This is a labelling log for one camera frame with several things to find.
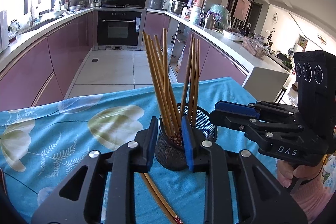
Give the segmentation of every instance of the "black mesh cup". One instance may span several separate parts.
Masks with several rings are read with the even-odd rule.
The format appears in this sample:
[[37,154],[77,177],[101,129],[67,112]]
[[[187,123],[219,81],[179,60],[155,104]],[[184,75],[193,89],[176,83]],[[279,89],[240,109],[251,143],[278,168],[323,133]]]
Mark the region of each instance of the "black mesh cup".
[[[188,104],[184,109],[184,115],[188,113]],[[215,142],[217,140],[217,126],[210,122],[209,113],[203,108],[197,107],[195,128],[202,130],[205,139]],[[186,169],[187,162],[185,159],[183,139],[181,134],[180,145],[172,142],[165,133],[162,118],[159,119],[159,136],[155,146],[155,157],[157,161],[166,169],[172,171],[181,171]]]

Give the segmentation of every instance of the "kitchen sink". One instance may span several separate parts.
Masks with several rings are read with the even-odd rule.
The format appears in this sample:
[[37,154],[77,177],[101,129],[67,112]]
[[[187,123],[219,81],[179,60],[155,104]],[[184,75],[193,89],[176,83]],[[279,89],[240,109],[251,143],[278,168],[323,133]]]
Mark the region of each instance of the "kitchen sink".
[[39,22],[39,23],[35,24],[33,27],[30,27],[28,30],[24,31],[23,33],[35,31],[35,30],[41,28],[42,26],[44,26],[44,25],[46,25],[46,24],[48,24],[50,22],[53,22],[53,21],[55,21],[55,20],[57,20],[57,19],[59,19],[61,17],[63,17],[63,16],[46,19],[46,20],[44,20],[42,22]]

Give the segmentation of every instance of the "human hand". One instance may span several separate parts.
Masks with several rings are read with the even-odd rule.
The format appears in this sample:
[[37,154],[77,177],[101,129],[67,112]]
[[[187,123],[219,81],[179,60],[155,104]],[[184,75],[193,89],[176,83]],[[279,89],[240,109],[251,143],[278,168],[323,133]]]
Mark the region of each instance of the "human hand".
[[300,165],[294,169],[287,161],[277,161],[277,180],[283,187],[288,188],[292,183],[293,176],[310,180],[320,173],[323,166],[323,160],[317,166]]

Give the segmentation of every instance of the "pink painting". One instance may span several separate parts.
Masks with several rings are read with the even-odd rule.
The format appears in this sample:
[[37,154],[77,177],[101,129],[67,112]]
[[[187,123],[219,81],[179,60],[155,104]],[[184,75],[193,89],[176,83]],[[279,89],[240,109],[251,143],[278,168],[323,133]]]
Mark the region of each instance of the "pink painting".
[[248,0],[238,0],[235,13],[233,17],[245,21],[247,13],[249,11],[250,2]]

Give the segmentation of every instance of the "pink sleeve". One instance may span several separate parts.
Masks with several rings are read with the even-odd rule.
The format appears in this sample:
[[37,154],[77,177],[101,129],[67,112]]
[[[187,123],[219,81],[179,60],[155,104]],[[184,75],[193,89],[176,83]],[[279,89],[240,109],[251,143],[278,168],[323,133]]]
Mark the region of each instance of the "pink sleeve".
[[323,186],[322,173],[320,173],[311,182],[300,186],[292,197],[306,213],[308,222],[311,223],[322,212],[332,195],[330,188]]

